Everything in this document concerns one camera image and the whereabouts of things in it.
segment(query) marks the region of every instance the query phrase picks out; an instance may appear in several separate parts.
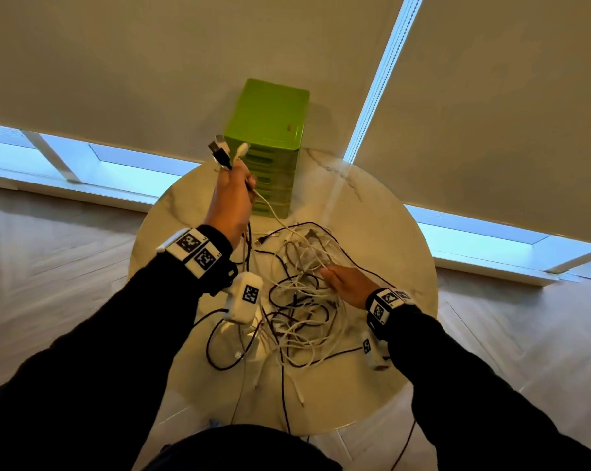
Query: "hand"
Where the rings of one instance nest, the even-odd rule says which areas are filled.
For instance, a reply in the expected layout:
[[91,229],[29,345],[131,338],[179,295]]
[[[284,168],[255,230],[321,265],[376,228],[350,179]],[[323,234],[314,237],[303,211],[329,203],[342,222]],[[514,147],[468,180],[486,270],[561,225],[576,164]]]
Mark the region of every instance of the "hand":
[[357,268],[329,264],[319,270],[323,281],[341,299],[358,309],[365,309],[368,296],[380,286]]
[[236,159],[232,170],[221,169],[213,200],[204,220],[205,225],[218,229],[228,238],[232,249],[236,249],[241,235],[247,229],[254,192],[248,191],[245,182],[256,188],[256,179],[241,159]]

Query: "person's left arm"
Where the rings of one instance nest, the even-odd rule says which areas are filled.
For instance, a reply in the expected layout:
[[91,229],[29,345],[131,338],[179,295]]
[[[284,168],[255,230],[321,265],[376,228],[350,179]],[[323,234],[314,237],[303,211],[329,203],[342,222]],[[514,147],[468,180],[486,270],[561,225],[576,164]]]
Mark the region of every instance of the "person's left arm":
[[[222,171],[198,227],[224,259],[250,217],[246,180],[253,186],[242,162]],[[97,313],[21,364],[0,386],[0,460],[130,469],[206,286],[159,253]]]

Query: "black long-sleeve shirt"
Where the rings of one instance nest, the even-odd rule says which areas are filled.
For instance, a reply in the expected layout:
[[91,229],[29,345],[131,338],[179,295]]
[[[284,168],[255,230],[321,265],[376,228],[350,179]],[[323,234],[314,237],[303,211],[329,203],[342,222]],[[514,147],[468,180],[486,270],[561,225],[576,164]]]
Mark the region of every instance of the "black long-sleeve shirt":
[[[201,229],[229,257],[225,237]],[[26,360],[0,386],[0,468],[131,469],[202,293],[183,264],[160,253],[92,317]],[[390,356],[414,385],[413,413],[437,449],[440,469],[591,470],[591,450],[559,434],[436,319],[415,307],[399,310],[387,322]],[[254,425],[190,436],[146,469],[248,462],[260,469],[340,469],[312,445]]]

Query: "person's right arm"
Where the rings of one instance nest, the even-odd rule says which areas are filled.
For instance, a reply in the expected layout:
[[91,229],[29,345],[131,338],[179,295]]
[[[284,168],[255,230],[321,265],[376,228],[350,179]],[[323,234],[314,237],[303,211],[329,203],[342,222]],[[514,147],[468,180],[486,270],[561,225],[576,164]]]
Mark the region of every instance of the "person's right arm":
[[[381,289],[356,268],[333,265],[321,274],[360,309]],[[403,305],[385,327],[391,360],[413,383],[413,415],[435,445],[440,469],[591,470],[591,450],[561,435],[546,414],[461,347],[435,318]]]

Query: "marble tabletop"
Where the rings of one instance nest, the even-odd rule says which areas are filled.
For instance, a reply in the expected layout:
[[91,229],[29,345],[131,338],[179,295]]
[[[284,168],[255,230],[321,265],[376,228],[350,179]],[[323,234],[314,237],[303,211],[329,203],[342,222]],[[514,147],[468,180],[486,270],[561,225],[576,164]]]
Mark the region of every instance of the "marble tabletop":
[[[130,259],[130,277],[151,260],[156,247],[175,231],[201,224],[216,178],[217,165],[205,163],[178,180],[158,200],[138,231]],[[280,227],[274,218],[253,215],[250,221],[255,232]],[[428,245],[401,201],[370,174],[338,158],[303,149],[293,185],[291,213],[284,222],[291,225],[303,221],[315,221],[329,228],[360,266],[409,292],[424,313],[437,316],[437,277]],[[240,257],[240,251],[235,251],[233,257],[237,254]],[[223,293],[214,298],[206,294],[199,302],[197,318],[222,307],[224,301]],[[365,324],[364,313],[356,309],[351,313]],[[175,357],[168,387],[206,417],[286,430],[277,360],[268,360],[262,373],[260,362],[244,360],[223,372],[207,363],[206,341],[219,320],[217,316],[193,329]],[[236,334],[226,331],[217,336],[211,344],[214,360],[219,359],[221,364],[232,362],[240,348]],[[336,350],[360,345],[359,330],[351,328]],[[324,433],[361,420],[387,403],[407,383],[393,367],[370,370],[361,352],[333,357],[307,369],[285,366],[285,371],[296,381],[304,399],[304,404],[300,403],[291,381],[285,379],[291,432],[300,436]]]

